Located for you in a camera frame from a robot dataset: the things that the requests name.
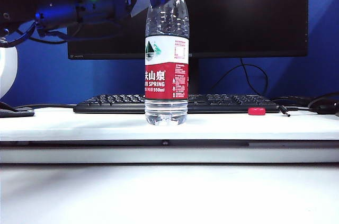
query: bottle label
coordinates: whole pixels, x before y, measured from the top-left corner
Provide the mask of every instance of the bottle label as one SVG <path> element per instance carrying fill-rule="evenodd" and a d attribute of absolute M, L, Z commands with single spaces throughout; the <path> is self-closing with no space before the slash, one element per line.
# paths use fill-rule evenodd
<path fill-rule="evenodd" d="M 160 35 L 146 38 L 145 97 L 186 100 L 189 86 L 189 40 Z"/>

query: black keyboard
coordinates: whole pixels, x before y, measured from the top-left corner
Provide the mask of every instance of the black keyboard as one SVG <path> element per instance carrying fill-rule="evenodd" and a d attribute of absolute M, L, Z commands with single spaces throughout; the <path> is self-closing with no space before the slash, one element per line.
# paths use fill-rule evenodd
<path fill-rule="evenodd" d="M 142 94 L 102 94 L 76 105 L 75 113 L 145 112 Z M 279 106 L 258 95 L 190 94 L 188 113 L 247 113 L 250 107 L 264 107 L 267 113 L 278 113 Z"/>

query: water bottle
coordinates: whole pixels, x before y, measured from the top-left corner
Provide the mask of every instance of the water bottle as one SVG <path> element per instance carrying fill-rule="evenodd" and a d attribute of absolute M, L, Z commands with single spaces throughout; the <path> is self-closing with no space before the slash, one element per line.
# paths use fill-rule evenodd
<path fill-rule="evenodd" d="M 153 125 L 187 119 L 189 15 L 185 0 L 150 6 L 146 21 L 145 114 Z"/>

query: black monitor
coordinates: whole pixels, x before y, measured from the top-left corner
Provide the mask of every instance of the black monitor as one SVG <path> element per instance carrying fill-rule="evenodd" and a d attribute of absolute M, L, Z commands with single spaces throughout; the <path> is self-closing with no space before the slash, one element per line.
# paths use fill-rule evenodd
<path fill-rule="evenodd" d="M 308 0 L 186 0 L 190 57 L 291 57 L 307 54 Z M 78 37 L 120 32 L 114 39 L 71 42 L 69 59 L 144 59 L 147 10 L 120 26 L 86 25 Z M 68 28 L 69 34 L 76 27 Z"/>

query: mountain logo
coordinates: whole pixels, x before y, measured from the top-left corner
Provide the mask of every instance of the mountain logo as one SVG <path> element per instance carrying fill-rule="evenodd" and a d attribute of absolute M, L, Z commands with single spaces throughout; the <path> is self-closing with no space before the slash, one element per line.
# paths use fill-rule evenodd
<path fill-rule="evenodd" d="M 145 47 L 145 54 L 146 54 L 146 59 L 150 61 L 155 56 L 158 56 L 161 54 L 161 49 L 157 46 L 157 44 L 154 43 L 154 45 L 152 46 L 152 44 L 148 42 Z"/>

